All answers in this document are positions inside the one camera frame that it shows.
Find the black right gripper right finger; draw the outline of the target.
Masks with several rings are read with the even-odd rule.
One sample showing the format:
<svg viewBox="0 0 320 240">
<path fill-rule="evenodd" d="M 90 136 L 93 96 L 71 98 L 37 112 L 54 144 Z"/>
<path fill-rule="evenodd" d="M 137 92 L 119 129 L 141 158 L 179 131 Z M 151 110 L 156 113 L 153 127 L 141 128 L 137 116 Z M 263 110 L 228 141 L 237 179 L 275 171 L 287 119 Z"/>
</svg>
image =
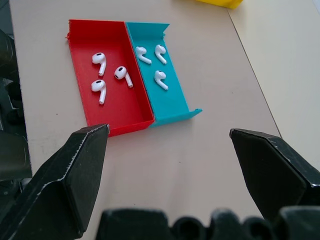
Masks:
<svg viewBox="0 0 320 240">
<path fill-rule="evenodd" d="M 288 206 L 320 206 L 320 171 L 281 137 L 233 128 L 229 132 L 246 187 L 263 218 Z"/>
</svg>

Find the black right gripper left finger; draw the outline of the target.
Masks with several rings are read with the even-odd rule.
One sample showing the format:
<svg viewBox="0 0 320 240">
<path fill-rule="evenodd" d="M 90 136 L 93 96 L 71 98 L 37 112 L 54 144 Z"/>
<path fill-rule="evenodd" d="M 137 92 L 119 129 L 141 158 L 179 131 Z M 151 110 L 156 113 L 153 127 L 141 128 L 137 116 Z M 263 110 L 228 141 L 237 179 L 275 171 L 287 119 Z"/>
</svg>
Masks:
<svg viewBox="0 0 320 240">
<path fill-rule="evenodd" d="M 80 239 L 96 203 L 109 133 L 108 124 L 73 132 L 0 221 L 0 240 Z"/>
</svg>

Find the yellow plastic object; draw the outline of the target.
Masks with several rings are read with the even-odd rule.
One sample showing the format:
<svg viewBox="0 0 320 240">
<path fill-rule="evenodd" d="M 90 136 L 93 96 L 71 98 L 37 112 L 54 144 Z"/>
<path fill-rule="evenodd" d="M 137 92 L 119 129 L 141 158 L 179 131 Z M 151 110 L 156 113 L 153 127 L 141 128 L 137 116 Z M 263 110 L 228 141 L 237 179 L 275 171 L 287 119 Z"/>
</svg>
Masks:
<svg viewBox="0 0 320 240">
<path fill-rule="evenodd" d="M 233 9 L 236 9 L 244 0 L 196 0 L 196 1 L 233 10 Z"/>
</svg>

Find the dark robot body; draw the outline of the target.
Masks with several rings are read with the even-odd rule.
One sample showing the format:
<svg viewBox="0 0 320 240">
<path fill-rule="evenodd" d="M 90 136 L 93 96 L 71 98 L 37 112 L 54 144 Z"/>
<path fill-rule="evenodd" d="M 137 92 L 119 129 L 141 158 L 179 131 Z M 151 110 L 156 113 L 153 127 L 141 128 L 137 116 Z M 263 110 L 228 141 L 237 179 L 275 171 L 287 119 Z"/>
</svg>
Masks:
<svg viewBox="0 0 320 240">
<path fill-rule="evenodd" d="M 31 177 L 15 41 L 0 29 L 0 221 Z"/>
</svg>

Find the red plastic tray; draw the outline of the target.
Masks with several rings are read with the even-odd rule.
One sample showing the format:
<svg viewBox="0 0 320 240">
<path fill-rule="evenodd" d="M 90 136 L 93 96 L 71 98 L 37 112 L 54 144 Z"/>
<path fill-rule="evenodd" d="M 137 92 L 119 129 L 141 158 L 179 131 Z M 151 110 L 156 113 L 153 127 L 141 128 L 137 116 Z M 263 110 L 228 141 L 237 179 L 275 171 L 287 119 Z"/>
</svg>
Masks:
<svg viewBox="0 0 320 240">
<path fill-rule="evenodd" d="M 87 124 L 109 124 L 111 137 L 148 128 L 155 117 L 126 23 L 70 19 L 66 38 Z M 103 76 L 99 76 L 101 65 L 92 63 L 92 56 L 100 52 L 106 57 Z M 115 78 L 119 66 L 127 69 L 132 88 L 124 78 Z M 91 90 L 91 84 L 96 80 L 106 84 L 103 105 L 99 104 L 100 92 Z"/>
</svg>

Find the teal plastic tray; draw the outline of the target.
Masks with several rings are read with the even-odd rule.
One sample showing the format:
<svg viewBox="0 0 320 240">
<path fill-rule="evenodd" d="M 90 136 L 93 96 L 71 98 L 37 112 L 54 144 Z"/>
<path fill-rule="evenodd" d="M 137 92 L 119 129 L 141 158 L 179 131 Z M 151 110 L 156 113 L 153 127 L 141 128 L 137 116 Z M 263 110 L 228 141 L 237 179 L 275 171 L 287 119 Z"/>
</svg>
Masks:
<svg viewBox="0 0 320 240">
<path fill-rule="evenodd" d="M 191 119 L 202 112 L 201 108 L 190 110 L 175 67 L 171 60 L 170 52 L 165 42 L 165 30 L 168 23 L 155 22 L 127 22 L 126 28 L 131 39 L 132 48 L 135 52 L 139 70 L 144 82 L 146 93 L 152 107 L 155 122 L 152 127 L 158 127 L 165 124 Z M 163 57 L 167 64 L 163 64 L 155 55 L 156 45 L 162 45 L 166 49 Z M 144 55 L 152 61 L 151 64 L 138 59 L 136 47 L 146 48 Z M 154 79 L 155 72 L 162 71 L 166 78 L 162 80 L 168 90 L 162 89 Z"/>
</svg>

